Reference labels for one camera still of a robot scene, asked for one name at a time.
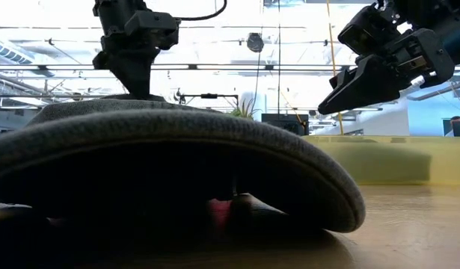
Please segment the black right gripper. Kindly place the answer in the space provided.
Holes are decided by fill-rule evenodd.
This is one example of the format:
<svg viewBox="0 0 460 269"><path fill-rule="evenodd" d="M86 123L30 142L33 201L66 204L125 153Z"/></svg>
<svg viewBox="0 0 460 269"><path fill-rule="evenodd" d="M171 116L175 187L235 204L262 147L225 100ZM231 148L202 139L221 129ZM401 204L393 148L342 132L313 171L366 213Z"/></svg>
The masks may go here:
<svg viewBox="0 0 460 269"><path fill-rule="evenodd" d="M370 55L358 66L342 65L331 78L333 90L319 104L320 114L352 110L400 97L403 84L422 76L421 87L432 87L453 76L455 64L439 36L430 29L406 31L387 45L389 66Z"/></svg>

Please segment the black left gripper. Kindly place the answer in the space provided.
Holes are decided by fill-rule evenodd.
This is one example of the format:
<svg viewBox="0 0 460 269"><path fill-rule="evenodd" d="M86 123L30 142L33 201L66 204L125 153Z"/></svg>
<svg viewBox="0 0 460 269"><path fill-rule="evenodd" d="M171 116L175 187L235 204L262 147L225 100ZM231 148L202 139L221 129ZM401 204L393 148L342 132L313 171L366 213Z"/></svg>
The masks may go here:
<svg viewBox="0 0 460 269"><path fill-rule="evenodd" d="M93 67L109 69L135 98L148 98L151 65L159 50L136 49L144 38L138 35L137 25L134 30L129 27L132 21L136 23L139 17L148 15L151 22L147 24L152 28L162 14L149 9L142 0L96 0L93 14L99 17L103 30L102 51L93 59Z"/></svg>

